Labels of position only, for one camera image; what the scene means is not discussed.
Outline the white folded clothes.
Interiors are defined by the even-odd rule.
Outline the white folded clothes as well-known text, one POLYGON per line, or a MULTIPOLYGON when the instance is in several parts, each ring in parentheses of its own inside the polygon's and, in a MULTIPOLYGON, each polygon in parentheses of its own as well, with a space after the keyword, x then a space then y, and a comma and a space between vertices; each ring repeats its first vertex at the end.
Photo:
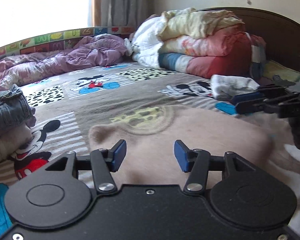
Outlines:
POLYGON ((259 86, 249 77, 213 75, 210 79, 213 97, 219 101, 230 100, 236 95, 252 93, 259 86))

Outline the patchwork green pillow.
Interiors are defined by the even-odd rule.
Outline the patchwork green pillow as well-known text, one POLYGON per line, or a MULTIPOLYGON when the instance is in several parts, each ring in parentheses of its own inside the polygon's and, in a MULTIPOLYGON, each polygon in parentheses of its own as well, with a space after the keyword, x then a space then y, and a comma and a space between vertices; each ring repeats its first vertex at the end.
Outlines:
POLYGON ((263 77, 272 81, 287 80, 290 82, 298 82, 300 80, 300 72, 270 60, 264 65, 263 77))

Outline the pink red folded quilt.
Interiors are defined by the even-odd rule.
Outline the pink red folded quilt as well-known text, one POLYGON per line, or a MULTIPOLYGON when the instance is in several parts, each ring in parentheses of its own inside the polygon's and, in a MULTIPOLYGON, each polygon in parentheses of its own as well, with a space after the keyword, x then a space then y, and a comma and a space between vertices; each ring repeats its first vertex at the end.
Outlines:
POLYGON ((159 50, 161 68, 206 79, 213 75, 262 75, 266 43, 249 34, 242 24, 226 27, 206 38, 182 35, 164 42, 159 50))

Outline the dark wooden headboard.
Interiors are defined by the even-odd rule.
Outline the dark wooden headboard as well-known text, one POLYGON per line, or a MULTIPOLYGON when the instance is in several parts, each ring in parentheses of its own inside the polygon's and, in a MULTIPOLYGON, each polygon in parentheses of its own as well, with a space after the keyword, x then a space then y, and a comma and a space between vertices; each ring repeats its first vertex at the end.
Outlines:
POLYGON ((266 42, 267 59, 300 71, 300 24, 275 12, 244 7, 205 8, 202 11, 232 11, 245 23, 248 33, 266 42))

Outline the Mickey Mouse bed blanket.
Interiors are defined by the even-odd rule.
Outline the Mickey Mouse bed blanket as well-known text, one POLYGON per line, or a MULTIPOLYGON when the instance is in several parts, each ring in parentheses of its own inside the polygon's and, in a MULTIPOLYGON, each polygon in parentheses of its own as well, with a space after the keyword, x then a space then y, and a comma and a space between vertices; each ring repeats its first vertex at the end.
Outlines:
POLYGON ((30 141, 0 163, 0 235, 11 226, 3 203, 9 186, 67 151, 87 155, 120 139, 128 152, 114 174, 117 185, 184 185, 187 174, 173 154, 177 139, 263 166, 296 194, 290 227, 300 235, 300 150, 286 120, 238 115, 213 98, 207 79, 131 63, 77 70, 22 90, 37 122, 30 141))

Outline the cream yellow blanket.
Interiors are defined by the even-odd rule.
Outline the cream yellow blanket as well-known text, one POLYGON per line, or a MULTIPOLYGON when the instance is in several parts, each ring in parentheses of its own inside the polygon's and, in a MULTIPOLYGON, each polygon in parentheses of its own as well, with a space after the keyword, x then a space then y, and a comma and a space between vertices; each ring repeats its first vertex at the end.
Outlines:
POLYGON ((206 38, 220 29, 244 23, 228 10, 199 11, 194 8, 186 8, 165 11, 161 17, 163 28, 158 32, 158 36, 163 41, 182 35, 194 39, 206 38))

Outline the folded denim garment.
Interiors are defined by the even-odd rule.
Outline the folded denim garment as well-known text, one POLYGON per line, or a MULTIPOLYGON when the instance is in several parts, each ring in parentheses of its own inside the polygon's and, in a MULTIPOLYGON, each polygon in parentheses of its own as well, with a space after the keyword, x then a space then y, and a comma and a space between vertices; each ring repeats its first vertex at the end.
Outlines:
POLYGON ((35 112, 17 85, 0 92, 0 136, 22 124, 33 127, 36 124, 35 112))

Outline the purple crumpled duvet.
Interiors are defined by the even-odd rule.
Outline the purple crumpled duvet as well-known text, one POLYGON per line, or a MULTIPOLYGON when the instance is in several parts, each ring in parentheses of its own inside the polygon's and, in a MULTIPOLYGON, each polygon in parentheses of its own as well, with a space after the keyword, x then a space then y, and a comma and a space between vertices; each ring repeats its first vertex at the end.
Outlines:
POLYGON ((124 39, 101 34, 86 36, 72 49, 7 56, 0 60, 0 92, 13 84, 28 85, 45 78, 96 66, 111 66, 123 60, 124 39))

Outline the white quilted duvet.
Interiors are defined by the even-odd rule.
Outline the white quilted duvet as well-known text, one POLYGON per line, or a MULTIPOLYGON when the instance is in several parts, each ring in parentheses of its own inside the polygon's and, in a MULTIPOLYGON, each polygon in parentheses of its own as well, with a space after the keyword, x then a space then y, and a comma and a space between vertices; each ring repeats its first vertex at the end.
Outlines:
POLYGON ((126 55, 140 65, 160 69, 159 50, 163 41, 159 36, 166 27, 166 21, 161 17, 152 17, 143 22, 133 34, 132 40, 124 39, 126 55))

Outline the colourful alphabet play mat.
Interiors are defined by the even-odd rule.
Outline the colourful alphabet play mat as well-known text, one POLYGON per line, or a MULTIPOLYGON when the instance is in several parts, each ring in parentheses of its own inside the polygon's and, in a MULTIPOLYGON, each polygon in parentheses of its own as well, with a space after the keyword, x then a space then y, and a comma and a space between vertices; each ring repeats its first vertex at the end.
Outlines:
POLYGON ((0 60, 7 56, 71 49, 86 36, 111 34, 128 38, 134 31, 135 28, 127 26, 99 26, 48 33, 0 47, 0 60))

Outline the grey curtain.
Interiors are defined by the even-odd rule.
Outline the grey curtain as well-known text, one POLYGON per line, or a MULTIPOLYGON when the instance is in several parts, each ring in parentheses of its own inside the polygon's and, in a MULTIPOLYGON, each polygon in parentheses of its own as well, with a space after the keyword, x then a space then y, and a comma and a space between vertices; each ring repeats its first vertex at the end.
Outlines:
POLYGON ((151 0, 95 0, 97 24, 137 28, 150 14, 151 0))

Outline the window with wooden frame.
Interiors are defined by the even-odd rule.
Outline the window with wooden frame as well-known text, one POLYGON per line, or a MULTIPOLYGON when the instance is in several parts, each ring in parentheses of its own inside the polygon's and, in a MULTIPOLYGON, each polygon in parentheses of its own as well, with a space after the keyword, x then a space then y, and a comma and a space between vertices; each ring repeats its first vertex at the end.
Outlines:
POLYGON ((29 37, 90 27, 93 0, 0 0, 0 47, 29 37))

